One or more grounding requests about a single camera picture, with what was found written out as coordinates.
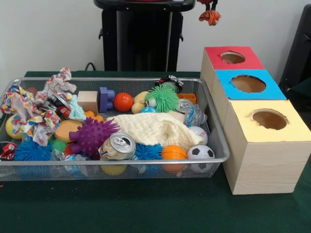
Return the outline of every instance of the black cable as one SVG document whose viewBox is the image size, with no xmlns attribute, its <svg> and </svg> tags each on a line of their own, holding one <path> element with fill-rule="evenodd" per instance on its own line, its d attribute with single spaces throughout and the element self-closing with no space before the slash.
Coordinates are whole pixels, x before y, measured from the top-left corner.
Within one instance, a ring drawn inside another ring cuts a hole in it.
<svg viewBox="0 0 311 233">
<path fill-rule="evenodd" d="M 87 71 L 87 69 L 88 69 L 88 67 L 89 67 L 90 65 L 92 66 L 93 70 L 96 71 L 96 68 L 95 68 L 95 66 L 94 66 L 94 64 L 93 64 L 92 62 L 89 62 L 89 63 L 87 64 L 87 66 L 86 66 L 86 68 L 84 69 L 84 71 Z"/>
</svg>

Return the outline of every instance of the wire mesh basket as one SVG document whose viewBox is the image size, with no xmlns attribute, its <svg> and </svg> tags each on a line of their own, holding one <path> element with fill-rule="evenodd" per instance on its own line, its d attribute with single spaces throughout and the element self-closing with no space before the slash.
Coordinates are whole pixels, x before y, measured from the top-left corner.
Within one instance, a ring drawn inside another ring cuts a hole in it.
<svg viewBox="0 0 311 233">
<path fill-rule="evenodd" d="M 11 85 L 24 89 L 44 88 L 47 78 L 21 78 Z M 78 91 L 99 90 L 101 86 L 116 93 L 127 92 L 136 96 L 142 91 L 151 90 L 156 78 L 73 78 L 70 83 Z M 220 163 L 229 158 L 229 149 L 224 132 L 218 120 L 207 85 L 200 79 L 180 79 L 184 82 L 182 93 L 196 95 L 197 104 L 207 114 L 207 123 L 201 127 L 208 133 L 208 146 L 214 151 L 213 159 L 197 160 L 123 160 L 123 161 L 0 161 L 0 181 L 48 181 L 48 180 L 97 180 L 97 179 L 145 179 L 145 178 L 195 178 L 211 177 Z M 116 110 L 101 113 L 104 118 L 120 114 Z M 9 116 L 2 115 L 0 120 L 0 141 L 16 144 L 5 131 Z M 182 166 L 179 173 L 169 173 L 164 166 Z"/>
</svg>

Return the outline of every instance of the can pull tab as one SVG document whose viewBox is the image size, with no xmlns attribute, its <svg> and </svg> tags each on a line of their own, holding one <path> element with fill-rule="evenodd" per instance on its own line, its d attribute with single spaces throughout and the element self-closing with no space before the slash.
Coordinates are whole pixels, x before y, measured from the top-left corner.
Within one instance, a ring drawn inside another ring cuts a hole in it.
<svg viewBox="0 0 311 233">
<path fill-rule="evenodd" d="M 180 104 L 180 108 L 190 108 L 191 107 L 191 104 L 189 103 L 181 103 Z"/>
<path fill-rule="evenodd" d="M 122 138 L 116 137 L 113 142 L 122 147 L 129 147 L 129 144 Z"/>
</svg>

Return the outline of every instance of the wooden box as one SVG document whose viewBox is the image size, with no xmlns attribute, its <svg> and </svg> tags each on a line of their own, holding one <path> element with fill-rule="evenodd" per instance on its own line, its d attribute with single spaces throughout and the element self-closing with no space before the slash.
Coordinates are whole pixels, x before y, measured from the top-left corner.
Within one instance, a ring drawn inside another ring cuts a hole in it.
<svg viewBox="0 0 311 233">
<path fill-rule="evenodd" d="M 250 47 L 205 47 L 200 78 L 207 83 L 210 92 L 215 71 L 224 69 L 264 69 L 264 67 Z"/>
<path fill-rule="evenodd" d="M 211 91 L 219 120 L 224 125 L 231 100 L 285 100 L 270 74 L 264 69 L 216 70 Z"/>
<path fill-rule="evenodd" d="M 311 152 L 311 132 L 289 100 L 231 100 L 225 117 L 233 194 L 291 193 Z"/>
<path fill-rule="evenodd" d="M 97 91 L 79 91 L 78 104 L 83 108 L 83 111 L 92 111 L 95 116 L 98 114 Z"/>
</svg>

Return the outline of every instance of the knitted blanket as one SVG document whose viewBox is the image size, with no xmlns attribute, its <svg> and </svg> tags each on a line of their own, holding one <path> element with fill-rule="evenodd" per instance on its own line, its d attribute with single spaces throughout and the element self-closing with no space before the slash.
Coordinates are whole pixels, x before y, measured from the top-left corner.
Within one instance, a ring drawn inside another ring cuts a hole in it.
<svg viewBox="0 0 311 233">
<path fill-rule="evenodd" d="M 180 146 L 187 152 L 191 147 L 203 144 L 202 137 L 196 135 L 183 123 L 167 113 L 139 113 L 109 117 L 120 126 L 120 131 L 133 137 L 137 143 L 163 147 Z"/>
</svg>

